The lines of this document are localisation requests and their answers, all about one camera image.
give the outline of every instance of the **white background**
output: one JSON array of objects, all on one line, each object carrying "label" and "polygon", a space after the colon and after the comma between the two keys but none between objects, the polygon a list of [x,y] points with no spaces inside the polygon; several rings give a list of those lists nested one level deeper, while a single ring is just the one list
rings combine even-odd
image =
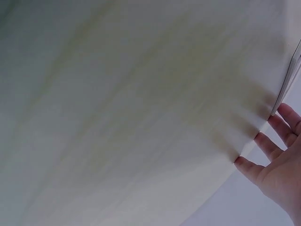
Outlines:
[{"label": "white background", "polygon": [[[301,79],[298,79],[286,103],[301,114]],[[271,127],[266,134],[281,148],[284,144]],[[269,160],[256,147],[248,159],[268,165]],[[207,202],[182,226],[293,226],[288,215],[244,178],[237,170]]]}]

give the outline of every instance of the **skin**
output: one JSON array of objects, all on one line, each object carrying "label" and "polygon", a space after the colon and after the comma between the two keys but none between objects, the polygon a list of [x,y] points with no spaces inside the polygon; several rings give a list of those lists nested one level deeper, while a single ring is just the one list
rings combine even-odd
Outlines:
[{"label": "skin", "polygon": [[278,113],[282,118],[271,116],[268,122],[287,149],[283,151],[266,135],[258,133],[254,140],[271,163],[264,167],[238,157],[235,166],[283,208],[296,226],[301,226],[301,117],[286,104],[281,104]]}]

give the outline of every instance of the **curved white surface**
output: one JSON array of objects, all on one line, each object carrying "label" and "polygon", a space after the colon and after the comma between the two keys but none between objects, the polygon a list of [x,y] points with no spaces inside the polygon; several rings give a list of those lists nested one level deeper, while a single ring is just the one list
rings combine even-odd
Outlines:
[{"label": "curved white surface", "polygon": [[299,41],[288,3],[12,2],[0,223],[183,222],[270,114]]}]

